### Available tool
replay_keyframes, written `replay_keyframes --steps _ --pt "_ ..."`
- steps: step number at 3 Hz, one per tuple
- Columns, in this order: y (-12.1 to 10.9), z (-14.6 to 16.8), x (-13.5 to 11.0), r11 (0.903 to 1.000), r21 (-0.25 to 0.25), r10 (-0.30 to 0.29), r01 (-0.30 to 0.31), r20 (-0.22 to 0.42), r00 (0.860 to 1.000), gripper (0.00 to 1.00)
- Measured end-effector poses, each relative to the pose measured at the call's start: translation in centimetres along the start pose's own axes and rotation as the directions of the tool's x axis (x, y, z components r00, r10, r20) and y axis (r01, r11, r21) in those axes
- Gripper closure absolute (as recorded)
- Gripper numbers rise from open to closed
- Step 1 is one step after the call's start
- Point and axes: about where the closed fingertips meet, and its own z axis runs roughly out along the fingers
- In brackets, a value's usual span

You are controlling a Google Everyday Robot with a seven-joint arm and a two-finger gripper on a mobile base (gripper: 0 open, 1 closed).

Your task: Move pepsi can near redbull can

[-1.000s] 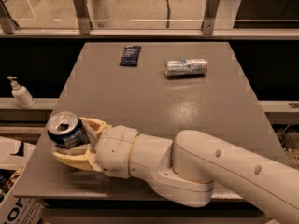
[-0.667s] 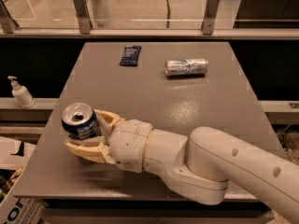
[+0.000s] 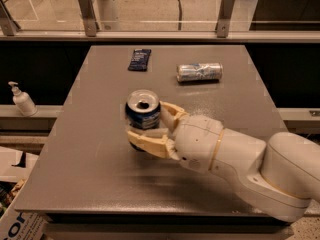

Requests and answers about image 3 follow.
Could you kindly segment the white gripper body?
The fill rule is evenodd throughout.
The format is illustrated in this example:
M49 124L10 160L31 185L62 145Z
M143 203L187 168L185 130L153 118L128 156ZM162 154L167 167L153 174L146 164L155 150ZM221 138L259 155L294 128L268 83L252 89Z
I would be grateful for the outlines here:
M174 131L174 142L182 167L204 173L209 170L223 124L203 115L186 116Z

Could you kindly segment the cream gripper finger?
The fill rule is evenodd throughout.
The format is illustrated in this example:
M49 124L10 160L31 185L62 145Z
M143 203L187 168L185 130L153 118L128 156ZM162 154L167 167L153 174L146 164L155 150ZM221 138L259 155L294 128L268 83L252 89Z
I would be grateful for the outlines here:
M189 116L182 107L175 104L161 101L160 105L160 120L163 125L163 128L159 129L161 134L173 133L178 124Z
M139 149L159 158L179 159L168 128L142 130L128 126L126 131L129 142Z

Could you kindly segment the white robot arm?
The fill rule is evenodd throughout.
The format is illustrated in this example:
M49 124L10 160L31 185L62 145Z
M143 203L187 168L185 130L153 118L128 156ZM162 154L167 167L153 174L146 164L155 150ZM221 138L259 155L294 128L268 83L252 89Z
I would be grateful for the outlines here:
M320 146L290 132L268 141L167 103L129 102L127 136L137 148L223 178L243 201L282 221L320 201Z

